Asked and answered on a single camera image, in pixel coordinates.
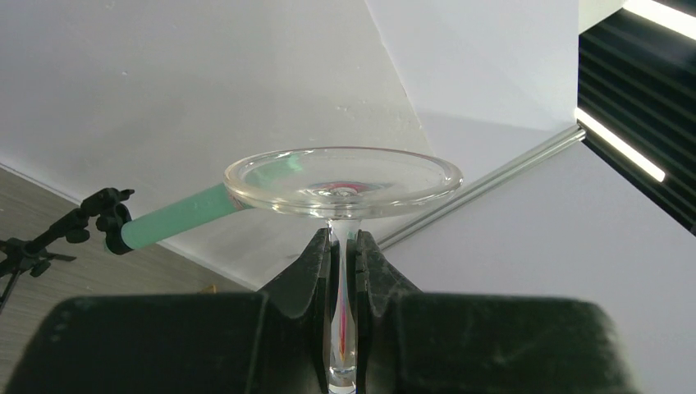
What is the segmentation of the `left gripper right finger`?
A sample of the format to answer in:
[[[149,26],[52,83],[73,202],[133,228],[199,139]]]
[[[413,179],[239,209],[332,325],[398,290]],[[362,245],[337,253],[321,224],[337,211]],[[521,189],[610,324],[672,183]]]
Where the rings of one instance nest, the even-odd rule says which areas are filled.
[[[615,326],[593,303],[428,293],[372,235],[355,245],[360,393],[634,393]]]

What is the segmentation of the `clear wine glass front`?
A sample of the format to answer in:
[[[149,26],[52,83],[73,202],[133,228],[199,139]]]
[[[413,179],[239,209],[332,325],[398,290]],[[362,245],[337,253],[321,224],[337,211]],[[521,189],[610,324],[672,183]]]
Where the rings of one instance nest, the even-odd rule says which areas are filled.
[[[353,249],[363,220],[437,206],[461,188],[460,169],[440,158],[395,149],[320,147],[261,153],[224,172],[243,205],[322,219],[337,246],[330,313],[327,390],[357,391],[358,318]]]

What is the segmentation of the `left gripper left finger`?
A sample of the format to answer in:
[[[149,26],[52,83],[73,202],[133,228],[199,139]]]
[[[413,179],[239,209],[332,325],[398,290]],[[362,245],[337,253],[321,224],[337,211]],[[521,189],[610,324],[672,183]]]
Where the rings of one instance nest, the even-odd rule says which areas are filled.
[[[76,297],[25,348],[8,393],[325,393],[332,247],[318,230],[262,289]]]

